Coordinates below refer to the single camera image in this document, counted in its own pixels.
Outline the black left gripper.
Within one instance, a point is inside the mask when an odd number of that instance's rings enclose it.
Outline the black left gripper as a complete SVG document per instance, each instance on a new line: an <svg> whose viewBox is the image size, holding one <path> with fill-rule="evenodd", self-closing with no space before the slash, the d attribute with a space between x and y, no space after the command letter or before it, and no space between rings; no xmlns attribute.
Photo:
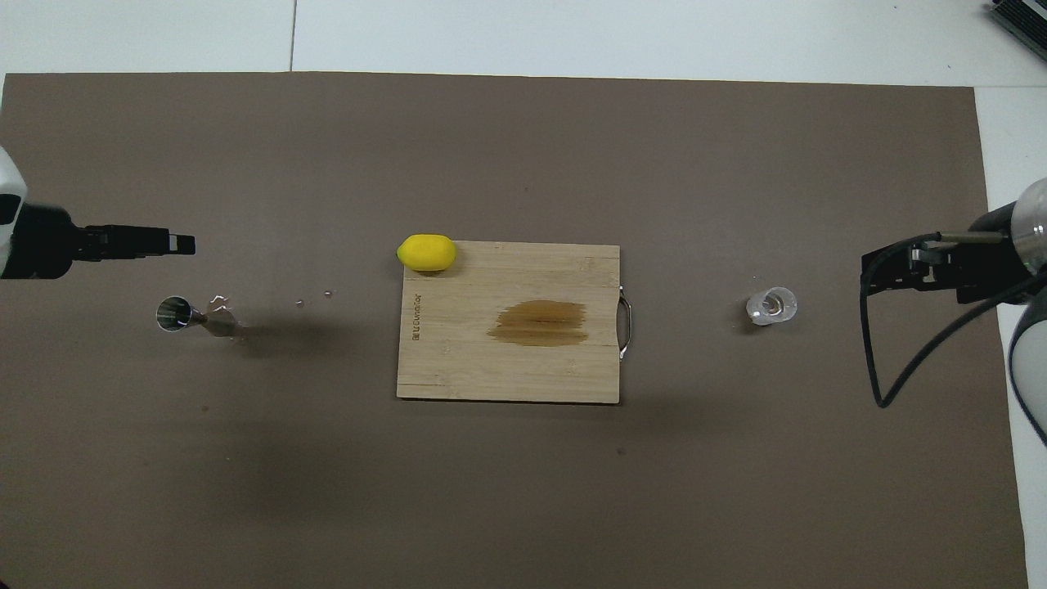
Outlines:
<svg viewBox="0 0 1047 589"><path fill-rule="evenodd" d="M66 209L23 205L12 228L12 250L5 279L59 279L74 263L77 227ZM81 230L81 260L142 259L153 256L195 256L191 235L171 235L159 227L88 225Z"/></svg>

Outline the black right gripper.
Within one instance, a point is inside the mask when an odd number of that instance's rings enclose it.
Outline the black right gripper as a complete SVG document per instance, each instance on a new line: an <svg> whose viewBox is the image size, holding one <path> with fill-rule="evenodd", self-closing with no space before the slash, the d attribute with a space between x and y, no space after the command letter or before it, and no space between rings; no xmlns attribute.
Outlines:
<svg viewBox="0 0 1047 589"><path fill-rule="evenodd" d="M998 232L997 243L961 243L946 249L946 265L937 279L956 290L957 302L971 304L989 299L1045 271L1045 216L995 209L981 216L970 232ZM935 268L941 250L931 245L895 243L861 256L861 292L935 290Z"/></svg>

